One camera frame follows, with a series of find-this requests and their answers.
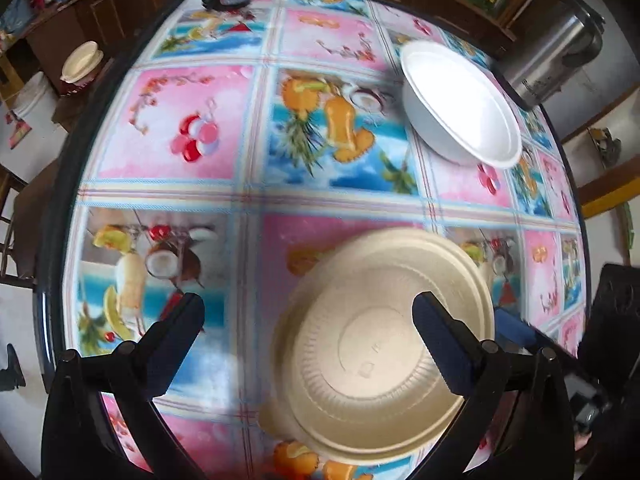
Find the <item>beige bowl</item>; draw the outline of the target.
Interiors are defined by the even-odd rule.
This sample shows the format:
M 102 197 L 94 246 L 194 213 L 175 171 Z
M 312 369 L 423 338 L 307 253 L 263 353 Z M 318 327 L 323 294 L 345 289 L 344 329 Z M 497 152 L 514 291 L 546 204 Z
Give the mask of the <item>beige bowl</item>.
M 300 279 L 274 329 L 260 428 L 356 465 L 400 460 L 439 437 L 462 399 L 413 324 L 421 292 L 476 338 L 494 336 L 484 276 L 445 237 L 390 228 L 324 256 Z

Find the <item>white bowl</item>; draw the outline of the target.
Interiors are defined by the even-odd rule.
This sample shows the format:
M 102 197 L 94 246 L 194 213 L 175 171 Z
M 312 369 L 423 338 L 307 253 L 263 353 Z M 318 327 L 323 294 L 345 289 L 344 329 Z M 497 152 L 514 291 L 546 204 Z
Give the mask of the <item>white bowl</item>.
M 402 107 L 434 152 L 461 166 L 510 169 L 520 160 L 520 126 L 506 97 L 474 63 L 430 40 L 399 53 Z

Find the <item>cream bowls on stool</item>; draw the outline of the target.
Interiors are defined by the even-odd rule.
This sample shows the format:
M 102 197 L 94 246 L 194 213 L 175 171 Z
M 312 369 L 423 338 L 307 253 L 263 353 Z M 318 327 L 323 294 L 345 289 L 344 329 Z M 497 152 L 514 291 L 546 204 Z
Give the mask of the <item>cream bowls on stool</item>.
M 76 84 L 100 65 L 103 55 L 95 41 L 84 42 L 66 58 L 60 79 L 66 84 Z

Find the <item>colourful patterned tablecloth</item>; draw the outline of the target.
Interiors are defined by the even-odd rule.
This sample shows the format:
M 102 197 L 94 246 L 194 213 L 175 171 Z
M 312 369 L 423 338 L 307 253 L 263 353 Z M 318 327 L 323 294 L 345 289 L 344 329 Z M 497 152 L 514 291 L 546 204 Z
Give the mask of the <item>colourful patterned tablecloth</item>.
M 298 281 L 361 233 L 414 226 L 458 244 L 498 308 L 569 352 L 588 278 L 567 166 L 540 110 L 514 107 L 518 164 L 459 166 L 401 106 L 400 49 L 482 50 L 371 0 L 252 0 L 214 13 L 183 0 L 143 41 L 99 114 L 73 188 L 58 334 L 112 351 L 185 292 L 205 325 L 156 406 L 211 479 L 400 479 L 407 457 L 346 468 L 260 430 L 273 327 Z

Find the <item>white plastic bucket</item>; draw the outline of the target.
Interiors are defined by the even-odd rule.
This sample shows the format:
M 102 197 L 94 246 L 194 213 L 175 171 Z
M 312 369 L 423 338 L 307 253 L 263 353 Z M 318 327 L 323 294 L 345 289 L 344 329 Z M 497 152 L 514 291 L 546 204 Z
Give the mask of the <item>white plastic bucket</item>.
M 52 120 L 58 96 L 43 72 L 35 73 L 17 93 L 12 110 L 32 130 L 45 133 L 55 129 Z

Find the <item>stainless steel thermos jug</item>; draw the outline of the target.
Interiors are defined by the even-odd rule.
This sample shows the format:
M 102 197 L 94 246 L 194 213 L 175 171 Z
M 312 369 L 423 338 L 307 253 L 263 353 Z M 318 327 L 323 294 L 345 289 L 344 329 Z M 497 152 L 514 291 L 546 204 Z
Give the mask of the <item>stainless steel thermos jug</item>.
M 519 107 L 532 110 L 600 54 L 604 24 L 584 0 L 562 0 L 495 62 L 492 72 Z

